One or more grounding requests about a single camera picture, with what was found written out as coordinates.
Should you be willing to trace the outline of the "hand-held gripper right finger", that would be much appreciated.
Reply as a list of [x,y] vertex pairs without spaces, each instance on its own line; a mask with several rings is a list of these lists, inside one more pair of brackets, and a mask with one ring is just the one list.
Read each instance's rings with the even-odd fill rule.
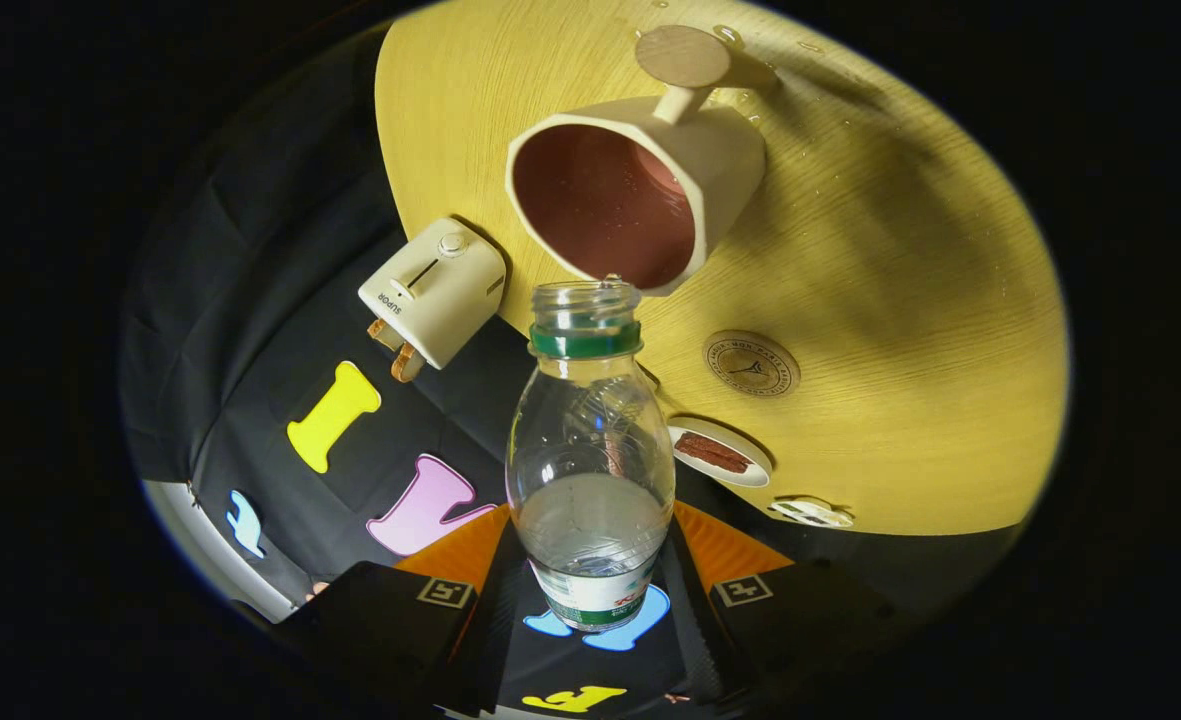
[[715,711],[818,700],[901,635],[882,593],[677,502],[660,554],[689,696]]

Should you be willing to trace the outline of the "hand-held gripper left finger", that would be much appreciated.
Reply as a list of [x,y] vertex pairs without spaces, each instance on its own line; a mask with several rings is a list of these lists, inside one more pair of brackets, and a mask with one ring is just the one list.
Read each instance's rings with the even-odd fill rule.
[[404,714],[492,712],[522,569],[511,511],[495,508],[394,567],[357,562],[273,635]]

